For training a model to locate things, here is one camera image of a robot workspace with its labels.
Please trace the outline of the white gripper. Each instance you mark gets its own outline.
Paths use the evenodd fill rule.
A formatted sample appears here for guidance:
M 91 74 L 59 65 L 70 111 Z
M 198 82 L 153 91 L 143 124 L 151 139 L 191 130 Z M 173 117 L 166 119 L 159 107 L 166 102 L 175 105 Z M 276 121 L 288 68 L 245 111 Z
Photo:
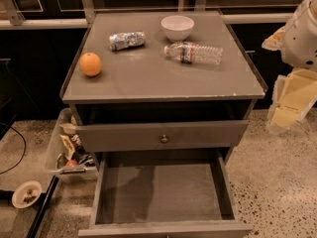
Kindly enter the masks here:
M 266 128 L 278 135 L 302 121 L 317 101 L 317 72 L 309 70 L 317 68 L 317 0 L 304 0 L 285 27 L 263 41 L 262 48 L 281 49 L 282 60 L 295 67 L 288 76 L 279 75 L 274 84 Z

